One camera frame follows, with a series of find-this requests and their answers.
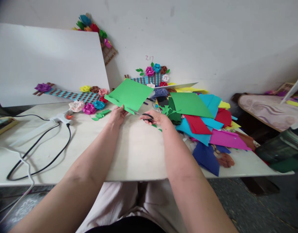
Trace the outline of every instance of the pink paper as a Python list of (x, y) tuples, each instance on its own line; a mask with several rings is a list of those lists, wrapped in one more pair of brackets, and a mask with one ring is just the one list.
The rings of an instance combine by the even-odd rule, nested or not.
[(245, 142), (242, 139), (240, 139), (238, 134), (228, 131), (218, 131), (215, 129), (213, 129), (212, 131), (210, 144), (237, 148), (242, 150), (252, 150), (251, 148), (247, 147)]

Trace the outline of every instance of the floor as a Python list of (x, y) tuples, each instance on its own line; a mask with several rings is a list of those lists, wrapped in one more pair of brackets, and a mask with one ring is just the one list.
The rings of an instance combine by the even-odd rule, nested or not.
[[(256, 197), (239, 178), (209, 179), (209, 182), (239, 232), (298, 232), (297, 175), (268, 178), (280, 188), (279, 194)], [(53, 186), (34, 187), (31, 194), (25, 197), (1, 225), (0, 232), (8, 232), (52, 188)], [(15, 201), (26, 189), (27, 187), (0, 188), (0, 210)], [(0, 219), (7, 210), (0, 213)]]

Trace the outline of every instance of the scissor blade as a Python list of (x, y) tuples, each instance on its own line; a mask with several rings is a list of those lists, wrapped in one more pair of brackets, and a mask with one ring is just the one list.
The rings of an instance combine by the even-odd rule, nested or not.
[(129, 110), (133, 111), (134, 113), (136, 113), (137, 115), (141, 115), (140, 113), (134, 111), (133, 109), (131, 109), (131, 108), (129, 108), (129, 107), (127, 107), (127, 108), (128, 108)]

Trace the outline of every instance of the scissor handle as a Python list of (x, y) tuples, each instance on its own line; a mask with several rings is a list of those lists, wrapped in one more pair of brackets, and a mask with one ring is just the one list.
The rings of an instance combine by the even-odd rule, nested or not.
[(152, 123), (152, 121), (153, 121), (153, 116), (151, 116), (150, 114), (147, 114), (147, 113), (144, 113), (143, 115), (146, 115), (146, 116), (148, 116), (148, 117), (151, 118), (151, 119), (143, 119), (144, 121), (147, 120), (147, 121), (149, 121), (149, 122)]

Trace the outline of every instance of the hand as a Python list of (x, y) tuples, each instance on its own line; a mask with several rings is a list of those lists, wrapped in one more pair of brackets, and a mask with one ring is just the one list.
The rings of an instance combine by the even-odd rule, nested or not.
[(111, 111), (111, 115), (108, 123), (112, 123), (120, 126), (123, 123), (124, 118), (128, 113), (129, 112), (124, 110), (124, 105), (122, 105), (121, 107), (116, 106), (115, 109)]
[[(157, 112), (155, 110), (150, 110), (150, 111), (147, 111), (145, 113), (147, 113), (147, 114), (149, 114), (149, 115), (151, 115), (153, 117), (152, 123), (149, 122), (149, 121), (147, 121), (147, 120), (145, 120), (145, 123), (150, 124), (150, 125), (152, 125), (152, 124), (161, 125), (164, 120), (168, 120), (168, 117), (167, 116), (165, 116), (164, 114), (159, 113), (159, 112)], [(139, 119), (150, 119), (150, 117), (149, 116), (146, 116), (146, 115), (141, 115), (139, 117)]]

